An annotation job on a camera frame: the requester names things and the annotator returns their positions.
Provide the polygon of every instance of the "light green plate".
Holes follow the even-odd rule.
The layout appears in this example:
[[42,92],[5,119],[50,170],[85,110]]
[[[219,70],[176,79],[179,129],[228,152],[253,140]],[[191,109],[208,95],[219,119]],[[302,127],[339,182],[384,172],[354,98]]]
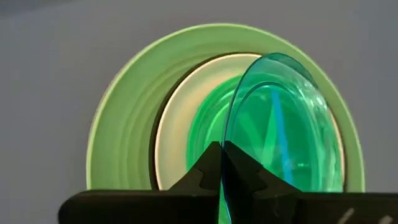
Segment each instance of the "light green plate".
[[346,190],[364,190],[361,148],[337,89],[303,52],[263,30],[206,24],[170,34],[139,52],[116,75],[91,126],[86,163],[88,189],[150,189],[149,141],[167,92],[190,68],[229,52],[280,52],[312,74],[340,127],[346,155]]

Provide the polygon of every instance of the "gray wall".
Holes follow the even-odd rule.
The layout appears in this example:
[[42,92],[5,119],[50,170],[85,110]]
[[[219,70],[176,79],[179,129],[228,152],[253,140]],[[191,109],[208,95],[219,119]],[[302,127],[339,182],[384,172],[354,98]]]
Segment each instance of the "gray wall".
[[368,191],[397,191],[398,1],[0,0],[0,223],[56,223],[85,188],[86,140],[115,73],[183,27],[237,22],[299,46],[336,83]]

